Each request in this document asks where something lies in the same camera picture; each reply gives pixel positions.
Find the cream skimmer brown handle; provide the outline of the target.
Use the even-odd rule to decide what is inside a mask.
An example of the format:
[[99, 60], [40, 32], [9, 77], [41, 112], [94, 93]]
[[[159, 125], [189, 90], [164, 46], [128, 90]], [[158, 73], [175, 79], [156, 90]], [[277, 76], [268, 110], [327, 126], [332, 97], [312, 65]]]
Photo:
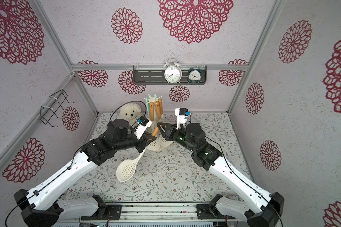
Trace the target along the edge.
[[149, 116], [150, 116], [150, 120], [153, 122], [154, 121], [154, 102], [150, 102], [149, 103], [149, 110], [150, 110], [150, 113], [149, 113]]

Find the cream skimmer orange handle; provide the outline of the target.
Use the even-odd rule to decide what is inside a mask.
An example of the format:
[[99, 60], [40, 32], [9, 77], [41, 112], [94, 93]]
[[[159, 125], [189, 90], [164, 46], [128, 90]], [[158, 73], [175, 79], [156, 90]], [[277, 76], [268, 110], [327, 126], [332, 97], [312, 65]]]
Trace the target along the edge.
[[159, 103], [159, 101], [156, 101], [156, 102], [155, 102], [155, 109], [156, 109], [156, 114], [157, 114], [158, 122], [161, 122], [161, 120], [162, 120], [162, 115], [161, 115], [161, 108], [160, 108], [160, 103]]

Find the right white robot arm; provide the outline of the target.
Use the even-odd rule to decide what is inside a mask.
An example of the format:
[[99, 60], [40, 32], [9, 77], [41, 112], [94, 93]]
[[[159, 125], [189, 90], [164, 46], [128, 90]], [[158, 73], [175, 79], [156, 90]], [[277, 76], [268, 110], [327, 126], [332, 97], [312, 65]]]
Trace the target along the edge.
[[229, 216], [247, 222], [250, 227], [275, 227], [282, 223], [284, 197], [252, 182], [238, 171], [225, 157], [221, 148], [210, 144], [201, 125], [189, 123], [186, 126], [158, 123], [159, 132], [167, 141], [174, 141], [191, 152], [194, 162], [220, 178], [241, 201], [230, 200], [216, 195], [209, 207], [223, 216]]

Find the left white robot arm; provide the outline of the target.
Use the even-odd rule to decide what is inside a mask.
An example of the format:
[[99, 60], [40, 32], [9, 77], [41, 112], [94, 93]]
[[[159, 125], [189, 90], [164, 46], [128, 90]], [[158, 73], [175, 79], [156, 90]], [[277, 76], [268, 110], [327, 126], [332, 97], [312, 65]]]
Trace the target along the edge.
[[17, 191], [14, 198], [26, 225], [51, 227], [63, 219], [106, 218], [107, 205], [99, 195], [74, 201], [59, 197], [81, 177], [113, 158], [117, 151], [136, 148], [138, 152], [144, 152], [156, 138], [146, 132], [151, 121], [141, 117], [137, 123], [133, 129], [124, 119], [110, 121], [104, 133], [81, 146], [73, 159], [51, 177], [30, 190]]

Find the cream skimmer wooden handle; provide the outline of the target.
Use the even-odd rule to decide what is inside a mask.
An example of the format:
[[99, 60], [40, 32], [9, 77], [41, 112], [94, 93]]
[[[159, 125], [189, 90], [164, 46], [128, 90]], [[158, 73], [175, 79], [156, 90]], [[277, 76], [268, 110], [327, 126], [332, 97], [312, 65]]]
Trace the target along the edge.
[[159, 102], [160, 115], [163, 115], [163, 100], [159, 98], [158, 102]]

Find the cream skimmer tan handle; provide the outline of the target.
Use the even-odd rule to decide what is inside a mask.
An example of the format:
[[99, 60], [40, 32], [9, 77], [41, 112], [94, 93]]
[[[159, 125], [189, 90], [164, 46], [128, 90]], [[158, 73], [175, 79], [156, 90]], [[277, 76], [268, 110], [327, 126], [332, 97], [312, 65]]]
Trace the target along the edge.
[[116, 169], [116, 177], [119, 182], [126, 182], [133, 177], [137, 164], [146, 150], [147, 148], [145, 148], [136, 159], [126, 159], [119, 164]]

